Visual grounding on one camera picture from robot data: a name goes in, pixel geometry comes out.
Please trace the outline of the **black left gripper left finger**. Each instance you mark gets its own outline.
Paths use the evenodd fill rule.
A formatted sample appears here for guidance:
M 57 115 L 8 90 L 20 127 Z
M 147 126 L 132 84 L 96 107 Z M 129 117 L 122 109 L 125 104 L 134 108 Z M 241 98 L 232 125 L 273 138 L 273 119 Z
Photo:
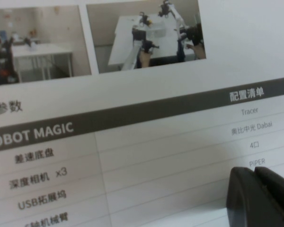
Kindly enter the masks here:
M 230 173 L 226 208 L 231 227 L 259 227 L 265 221 L 260 202 L 264 200 L 260 181 L 244 167 L 234 167 Z

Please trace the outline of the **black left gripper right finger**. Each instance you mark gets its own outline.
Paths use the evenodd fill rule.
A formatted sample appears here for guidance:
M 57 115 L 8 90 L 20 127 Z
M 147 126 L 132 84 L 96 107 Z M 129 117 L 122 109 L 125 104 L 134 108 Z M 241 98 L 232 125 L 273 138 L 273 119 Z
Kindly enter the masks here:
M 282 221 L 276 226 L 284 227 L 284 178 L 267 167 L 256 167 L 255 174 L 282 216 Z

